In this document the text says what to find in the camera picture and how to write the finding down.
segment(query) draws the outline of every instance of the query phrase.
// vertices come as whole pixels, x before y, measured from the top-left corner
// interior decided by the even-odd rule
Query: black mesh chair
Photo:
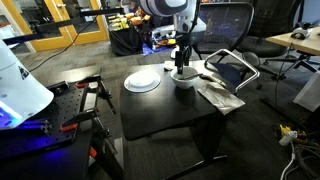
[[[284,74],[278,74],[260,64],[259,58],[273,58],[285,55],[288,48],[265,40],[266,37],[292,32],[295,27],[295,16],[302,0],[253,0],[252,5],[255,14],[252,20],[248,36],[240,43],[237,50],[243,53],[243,58],[249,62],[257,62],[255,67],[265,73],[272,74],[273,79],[284,79]],[[306,56],[299,58],[286,56],[283,59],[267,59],[269,61],[284,61],[295,63]]]
[[[200,6],[199,18],[206,24],[206,31],[198,35],[196,42],[193,44],[193,49],[200,59],[202,59],[202,54],[211,54],[206,58],[206,67],[209,68],[209,65],[214,66],[213,69],[216,69],[222,78],[237,87],[235,93],[251,78],[244,81],[241,69],[239,71],[239,69],[231,66],[230,63],[220,62],[227,55],[231,55],[231,57],[241,61],[231,52],[246,37],[253,12],[253,7],[249,3],[211,3],[201,4]],[[211,58],[218,55],[220,56],[219,60],[211,62]],[[245,63],[240,62],[241,65],[248,69]]]
[[[192,45],[202,59],[202,54],[212,54],[220,49],[235,50],[246,37],[253,16],[248,3],[206,3],[200,5],[199,18],[207,25],[204,34]],[[227,54],[220,54],[223,59]]]

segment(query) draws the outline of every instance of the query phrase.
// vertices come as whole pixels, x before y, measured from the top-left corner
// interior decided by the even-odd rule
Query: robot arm
[[[206,24],[198,19],[199,0],[139,0],[141,9],[148,15],[168,17],[173,15],[174,30],[181,39],[177,40],[180,51],[176,52],[175,65],[182,74],[183,65],[189,65],[193,41],[192,33],[204,32]]]

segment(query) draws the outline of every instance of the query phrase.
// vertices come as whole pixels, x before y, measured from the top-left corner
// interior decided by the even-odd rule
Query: white bowl
[[[174,82],[174,84],[181,89],[188,89],[192,87],[197,82],[199,77],[196,76],[194,78],[187,79],[187,80],[181,80],[181,79],[184,77],[189,77],[196,74],[198,74],[198,71],[195,68],[189,67],[189,66],[183,67],[182,74],[178,74],[177,68],[174,68],[170,73],[171,79]]]

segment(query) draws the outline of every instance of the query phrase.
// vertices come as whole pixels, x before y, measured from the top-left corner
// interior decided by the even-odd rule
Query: power cord
[[[46,62],[47,62],[48,60],[50,60],[51,58],[53,58],[53,57],[55,57],[55,56],[58,56],[59,54],[62,54],[63,52],[65,52],[66,50],[68,50],[68,49],[73,45],[73,43],[77,40],[77,38],[79,37],[79,34],[82,33],[82,32],[83,32],[84,30],[86,30],[89,26],[91,26],[93,23],[96,22],[97,17],[98,17],[98,16],[96,16],[90,24],[88,24],[86,27],[84,27],[83,29],[81,29],[81,31],[79,31],[79,33],[77,33],[77,35],[76,35],[76,37],[74,38],[74,40],[73,40],[64,50],[62,50],[62,51],[60,51],[60,52],[58,52],[58,53],[50,56],[50,57],[47,58],[46,60],[42,61],[38,66],[36,66],[35,68],[31,69],[29,72],[32,72],[32,71],[38,69],[40,66],[42,66],[44,63],[46,63]]]
[[[290,144],[291,144],[291,149],[292,149],[291,161],[289,162],[289,164],[287,165],[287,167],[284,168],[284,170],[282,171],[280,180],[283,180],[283,178],[285,177],[285,173],[286,173],[287,169],[291,166],[291,164],[293,163],[293,161],[296,159],[296,155],[295,155],[295,153],[294,153],[294,145],[293,145],[292,141],[290,141]]]
[[[316,179],[320,180],[320,174],[315,172],[310,168],[310,166],[307,165],[306,160],[309,159],[316,159],[320,161],[320,148],[312,147],[312,146],[305,146],[305,145],[297,145],[294,150],[294,157],[297,162],[297,166],[290,169],[288,172],[285,172],[288,168],[284,170],[284,178],[285,180],[288,179],[288,176],[293,171],[297,170],[298,168],[301,168],[303,172],[310,178],[310,179]]]

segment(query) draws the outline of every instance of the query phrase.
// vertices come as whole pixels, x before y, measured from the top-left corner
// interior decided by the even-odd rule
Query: white robot
[[[176,55],[176,66],[182,73],[183,64],[188,64],[184,47],[188,47],[193,38],[189,33],[204,32],[206,28],[201,20],[193,24],[197,0],[139,0],[139,3],[149,15],[174,15],[175,31],[188,36],[187,42],[183,42],[177,51],[179,58]],[[2,40],[0,56],[0,130],[6,130],[19,126],[43,110],[54,95],[28,72]]]
[[[190,45],[196,41],[198,33],[204,33],[206,24],[197,17],[196,9],[200,4],[199,0],[139,0],[141,9],[148,15],[168,17],[173,15],[174,31],[177,36],[184,37],[177,39],[179,49],[174,49],[175,65],[178,73],[182,74],[183,65],[188,65],[191,51]]]
[[[1,39],[0,55],[0,130],[6,130],[47,107],[53,93],[27,71]]]

